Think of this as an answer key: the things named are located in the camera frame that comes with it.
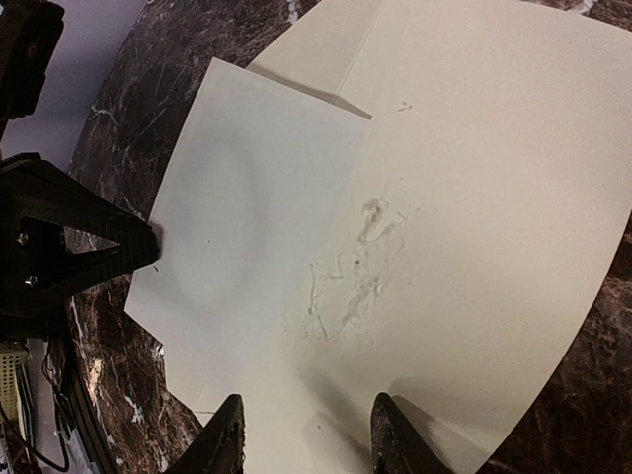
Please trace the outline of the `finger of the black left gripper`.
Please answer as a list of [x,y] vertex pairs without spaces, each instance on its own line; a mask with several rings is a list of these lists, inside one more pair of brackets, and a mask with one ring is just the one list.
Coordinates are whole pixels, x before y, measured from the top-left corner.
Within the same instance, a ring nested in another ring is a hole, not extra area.
[[152,227],[37,153],[1,164],[1,312],[31,319],[155,263]]

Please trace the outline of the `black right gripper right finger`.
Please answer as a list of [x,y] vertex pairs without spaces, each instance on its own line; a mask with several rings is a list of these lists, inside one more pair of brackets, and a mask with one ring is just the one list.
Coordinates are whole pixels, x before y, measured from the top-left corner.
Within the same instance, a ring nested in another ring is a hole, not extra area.
[[390,395],[380,392],[370,415],[373,472],[448,474]]

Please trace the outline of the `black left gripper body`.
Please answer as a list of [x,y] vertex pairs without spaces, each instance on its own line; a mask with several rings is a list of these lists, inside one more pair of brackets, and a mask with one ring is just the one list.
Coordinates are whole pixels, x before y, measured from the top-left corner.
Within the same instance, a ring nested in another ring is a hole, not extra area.
[[1,3],[1,126],[31,115],[63,32],[65,10],[51,1]]

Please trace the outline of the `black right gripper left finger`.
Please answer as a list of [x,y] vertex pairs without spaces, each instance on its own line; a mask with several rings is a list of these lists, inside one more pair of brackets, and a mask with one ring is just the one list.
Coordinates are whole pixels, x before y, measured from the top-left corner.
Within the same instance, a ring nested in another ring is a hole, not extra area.
[[174,474],[238,474],[244,472],[244,406],[231,394],[214,413],[183,455],[172,465]]

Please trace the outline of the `cream envelope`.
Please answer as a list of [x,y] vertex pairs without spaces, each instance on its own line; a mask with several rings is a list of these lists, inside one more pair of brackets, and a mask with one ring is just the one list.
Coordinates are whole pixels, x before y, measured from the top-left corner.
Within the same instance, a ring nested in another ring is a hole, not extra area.
[[250,473],[363,473],[388,393],[477,473],[583,325],[631,211],[631,36],[518,1],[323,4],[249,71],[369,120],[237,393]]

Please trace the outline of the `white letter paper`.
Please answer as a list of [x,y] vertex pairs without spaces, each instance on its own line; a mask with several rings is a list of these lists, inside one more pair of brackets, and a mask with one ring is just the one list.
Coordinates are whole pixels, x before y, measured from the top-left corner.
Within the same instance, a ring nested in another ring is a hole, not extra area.
[[369,120],[213,59],[150,215],[159,260],[126,313],[195,412],[245,392],[287,296],[326,241]]

